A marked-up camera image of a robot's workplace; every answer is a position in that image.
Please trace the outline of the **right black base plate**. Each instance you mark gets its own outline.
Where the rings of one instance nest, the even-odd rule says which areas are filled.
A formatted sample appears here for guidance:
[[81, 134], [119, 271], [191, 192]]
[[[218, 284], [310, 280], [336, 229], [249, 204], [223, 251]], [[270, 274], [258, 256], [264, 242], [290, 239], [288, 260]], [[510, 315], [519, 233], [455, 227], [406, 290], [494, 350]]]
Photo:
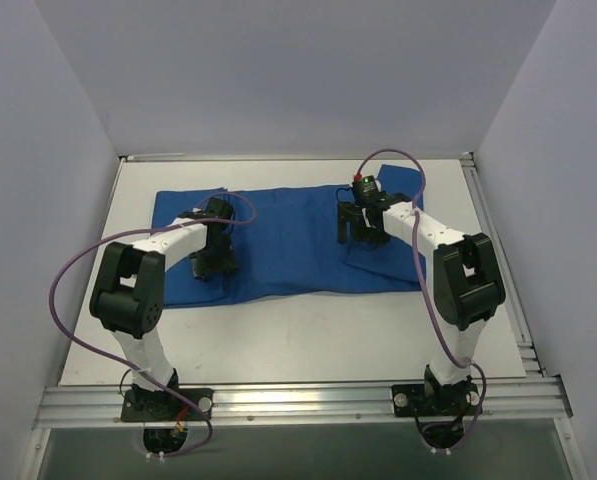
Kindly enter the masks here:
[[480, 401], [477, 386], [470, 382], [433, 387], [427, 382], [394, 384], [392, 405], [397, 417], [456, 417], [474, 415]]

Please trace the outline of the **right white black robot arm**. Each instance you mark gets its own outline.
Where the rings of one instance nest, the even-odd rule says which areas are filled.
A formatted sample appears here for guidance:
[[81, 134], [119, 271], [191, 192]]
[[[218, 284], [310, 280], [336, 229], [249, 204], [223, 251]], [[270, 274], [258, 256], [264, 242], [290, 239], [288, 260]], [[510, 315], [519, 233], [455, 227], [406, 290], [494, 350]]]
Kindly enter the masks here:
[[440, 351], [426, 367], [422, 400], [433, 412], [458, 400], [470, 381], [473, 357], [487, 321], [506, 292], [493, 243], [436, 220], [416, 199], [382, 191], [375, 177], [356, 174], [351, 201], [337, 202], [337, 241], [382, 247], [397, 239], [412, 248], [414, 267]]

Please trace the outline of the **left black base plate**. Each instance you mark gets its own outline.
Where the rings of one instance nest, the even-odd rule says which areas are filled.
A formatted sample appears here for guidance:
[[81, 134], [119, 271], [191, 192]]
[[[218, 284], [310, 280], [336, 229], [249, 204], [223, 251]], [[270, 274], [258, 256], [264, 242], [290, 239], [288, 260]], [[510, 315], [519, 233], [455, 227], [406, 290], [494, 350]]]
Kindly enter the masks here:
[[[211, 417], [214, 391], [210, 388], [183, 387], [179, 393]], [[186, 421], [201, 421], [200, 413], [164, 391], [148, 391], [132, 387], [124, 395], [120, 420], [125, 423], [173, 422], [187, 410]]]

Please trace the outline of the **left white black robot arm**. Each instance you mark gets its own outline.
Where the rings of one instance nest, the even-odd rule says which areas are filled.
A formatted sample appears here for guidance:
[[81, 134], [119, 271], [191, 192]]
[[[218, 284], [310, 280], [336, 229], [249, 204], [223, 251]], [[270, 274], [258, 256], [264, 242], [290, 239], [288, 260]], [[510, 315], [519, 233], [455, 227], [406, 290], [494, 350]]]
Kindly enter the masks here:
[[230, 221], [234, 207], [213, 197], [203, 209], [180, 214], [164, 232], [132, 243], [111, 242], [103, 253], [89, 303], [90, 314], [111, 331], [125, 359], [138, 367], [132, 389], [157, 419], [180, 405], [177, 373], [164, 353], [157, 324], [165, 304], [165, 274], [183, 262], [202, 286], [225, 283], [237, 271]]

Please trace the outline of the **back aluminium rail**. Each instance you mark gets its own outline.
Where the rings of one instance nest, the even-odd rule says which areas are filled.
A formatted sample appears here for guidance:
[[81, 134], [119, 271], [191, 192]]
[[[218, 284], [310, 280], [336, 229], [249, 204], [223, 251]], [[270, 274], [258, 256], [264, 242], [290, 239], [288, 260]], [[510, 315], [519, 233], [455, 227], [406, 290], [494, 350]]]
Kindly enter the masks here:
[[151, 154], [131, 154], [120, 156], [120, 159], [125, 162], [159, 162], [159, 161], [174, 161], [177, 158], [185, 156], [182, 152], [170, 153], [151, 153]]

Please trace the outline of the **front aluminium rail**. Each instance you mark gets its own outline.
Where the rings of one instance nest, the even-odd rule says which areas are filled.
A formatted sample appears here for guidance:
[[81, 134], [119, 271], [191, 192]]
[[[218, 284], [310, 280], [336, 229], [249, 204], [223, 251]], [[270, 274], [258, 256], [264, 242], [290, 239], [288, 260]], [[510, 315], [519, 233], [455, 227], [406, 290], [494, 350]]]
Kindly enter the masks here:
[[[390, 381], [307, 384], [213, 385], [214, 428], [324, 424], [412, 423], [394, 414]], [[168, 422], [124, 422], [121, 396], [112, 386], [49, 388], [33, 426], [37, 429], [167, 428]], [[569, 418], [558, 378], [530, 376], [488, 382], [481, 421]]]

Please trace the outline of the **blue surgical cloth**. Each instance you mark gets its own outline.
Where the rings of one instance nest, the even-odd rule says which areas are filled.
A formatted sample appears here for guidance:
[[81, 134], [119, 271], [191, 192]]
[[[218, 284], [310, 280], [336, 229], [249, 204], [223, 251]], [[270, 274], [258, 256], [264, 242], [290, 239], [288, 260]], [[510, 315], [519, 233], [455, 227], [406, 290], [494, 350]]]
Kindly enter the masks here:
[[194, 277], [182, 260], [166, 274], [165, 305], [191, 308], [232, 305], [265, 296], [328, 291], [346, 294], [414, 292], [419, 283], [409, 245], [392, 239], [372, 249], [337, 241], [337, 202], [351, 200], [344, 185], [352, 175], [324, 167], [253, 162], [211, 164], [179, 190], [155, 196], [152, 224], [163, 227], [215, 191], [239, 192], [232, 201], [237, 220], [252, 218], [232, 232], [238, 270], [231, 279]]

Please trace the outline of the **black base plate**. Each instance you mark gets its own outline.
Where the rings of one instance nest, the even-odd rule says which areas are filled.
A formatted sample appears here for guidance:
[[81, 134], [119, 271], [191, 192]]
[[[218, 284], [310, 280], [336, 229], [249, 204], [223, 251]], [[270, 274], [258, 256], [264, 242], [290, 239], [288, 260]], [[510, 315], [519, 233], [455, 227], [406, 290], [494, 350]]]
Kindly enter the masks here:
[[[211, 417], [214, 391], [210, 388], [183, 387], [179, 393]], [[148, 391], [132, 387], [124, 395], [120, 420], [125, 423], [173, 422], [187, 410], [186, 421], [201, 421], [200, 413], [164, 391]]]
[[427, 382], [394, 384], [392, 405], [397, 417], [456, 417], [474, 415], [480, 401], [477, 386], [470, 382], [433, 387]]

